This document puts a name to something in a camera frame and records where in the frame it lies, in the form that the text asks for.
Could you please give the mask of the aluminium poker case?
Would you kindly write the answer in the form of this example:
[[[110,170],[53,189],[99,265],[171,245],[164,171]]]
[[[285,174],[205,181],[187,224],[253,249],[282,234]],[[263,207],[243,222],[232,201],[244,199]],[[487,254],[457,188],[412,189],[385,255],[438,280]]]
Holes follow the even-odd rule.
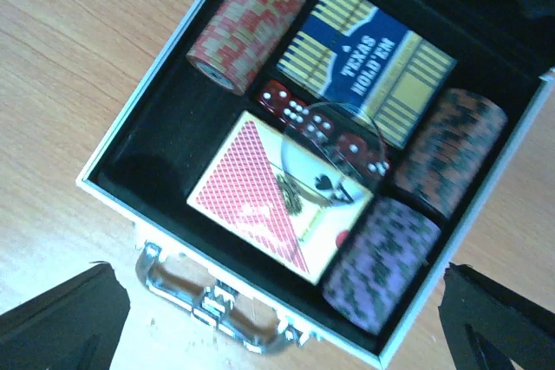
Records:
[[[192,318],[384,369],[553,67],[554,0],[195,0],[77,184]]]

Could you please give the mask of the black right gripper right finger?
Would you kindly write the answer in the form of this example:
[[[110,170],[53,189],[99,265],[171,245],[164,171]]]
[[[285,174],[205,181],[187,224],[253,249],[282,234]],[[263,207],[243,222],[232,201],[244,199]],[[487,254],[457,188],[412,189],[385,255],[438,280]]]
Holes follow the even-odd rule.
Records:
[[[467,265],[444,275],[441,325],[458,369],[553,369],[554,313]]]

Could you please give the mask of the red die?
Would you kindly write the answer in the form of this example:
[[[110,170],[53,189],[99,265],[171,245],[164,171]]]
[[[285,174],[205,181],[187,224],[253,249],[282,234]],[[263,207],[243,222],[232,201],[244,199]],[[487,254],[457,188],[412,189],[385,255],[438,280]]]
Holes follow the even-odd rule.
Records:
[[[302,124],[309,113],[307,105],[303,101],[288,100],[280,111],[279,120],[284,124]]]
[[[368,161],[368,142],[353,133],[342,133],[337,139],[339,152],[352,165],[365,165]]]
[[[326,144],[334,132],[334,125],[327,116],[310,114],[306,117],[303,135],[316,145]]]
[[[256,102],[277,118],[284,115],[284,110],[291,101],[291,92],[280,82],[269,80],[259,92]]]
[[[383,178],[389,171],[391,164],[389,159],[385,158],[383,160],[378,159],[368,159],[365,171],[371,178]]]

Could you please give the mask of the orange poker chip tube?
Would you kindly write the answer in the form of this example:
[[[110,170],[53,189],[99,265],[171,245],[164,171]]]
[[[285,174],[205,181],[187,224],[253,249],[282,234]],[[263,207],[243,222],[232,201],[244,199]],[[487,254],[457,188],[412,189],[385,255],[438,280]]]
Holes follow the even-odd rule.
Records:
[[[203,75],[242,95],[306,0],[225,0],[186,54]]]

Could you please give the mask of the clear round tube lid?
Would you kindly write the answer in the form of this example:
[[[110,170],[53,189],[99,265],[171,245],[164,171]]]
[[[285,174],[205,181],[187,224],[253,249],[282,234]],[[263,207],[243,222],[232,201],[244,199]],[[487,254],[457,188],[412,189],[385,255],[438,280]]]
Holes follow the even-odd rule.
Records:
[[[375,121],[366,113],[359,111],[353,105],[342,102],[318,102],[307,105],[310,114],[322,114],[331,119],[334,132],[326,144],[316,145],[303,135],[302,124],[287,124],[284,132],[297,143],[303,145],[317,157],[330,163],[348,178],[355,180],[360,185],[374,189],[383,178],[371,178],[365,171],[365,165],[352,165],[339,152],[337,139],[342,133],[356,134],[368,142],[368,159],[383,160],[388,157],[387,145]]]

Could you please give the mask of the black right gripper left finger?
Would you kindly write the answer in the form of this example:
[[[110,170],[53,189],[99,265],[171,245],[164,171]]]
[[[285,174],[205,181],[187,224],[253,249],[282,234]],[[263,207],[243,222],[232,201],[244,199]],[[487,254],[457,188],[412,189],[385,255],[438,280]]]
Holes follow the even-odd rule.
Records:
[[[109,369],[129,310],[113,267],[97,262],[1,315],[1,368]]]

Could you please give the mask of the purple poker chip tube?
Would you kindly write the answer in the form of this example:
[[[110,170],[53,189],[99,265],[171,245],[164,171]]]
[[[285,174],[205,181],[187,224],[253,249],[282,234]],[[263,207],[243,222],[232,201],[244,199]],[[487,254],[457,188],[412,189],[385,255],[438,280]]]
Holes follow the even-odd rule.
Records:
[[[424,264],[441,229],[420,212],[381,198],[323,285],[323,298],[377,335]]]

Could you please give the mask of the brown black poker chip stack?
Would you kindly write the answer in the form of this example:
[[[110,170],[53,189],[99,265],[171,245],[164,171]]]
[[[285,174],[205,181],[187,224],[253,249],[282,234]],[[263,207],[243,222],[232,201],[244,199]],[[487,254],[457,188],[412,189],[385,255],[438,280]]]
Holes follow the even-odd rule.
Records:
[[[451,217],[506,123],[506,113],[493,101],[449,89],[408,148],[394,184]]]

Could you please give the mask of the red playing card deck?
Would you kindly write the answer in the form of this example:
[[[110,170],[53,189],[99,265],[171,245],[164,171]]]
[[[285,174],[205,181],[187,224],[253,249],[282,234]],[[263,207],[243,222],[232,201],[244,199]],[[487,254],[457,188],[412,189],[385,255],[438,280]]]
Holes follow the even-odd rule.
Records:
[[[187,203],[316,284],[373,197],[244,111]]]

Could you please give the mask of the blue texas holdem card deck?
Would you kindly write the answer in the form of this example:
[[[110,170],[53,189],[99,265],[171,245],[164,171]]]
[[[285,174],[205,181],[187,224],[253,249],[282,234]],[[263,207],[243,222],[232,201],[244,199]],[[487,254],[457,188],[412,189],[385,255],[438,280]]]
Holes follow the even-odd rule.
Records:
[[[401,150],[455,65],[369,0],[317,0],[277,69],[319,100],[370,117]]]

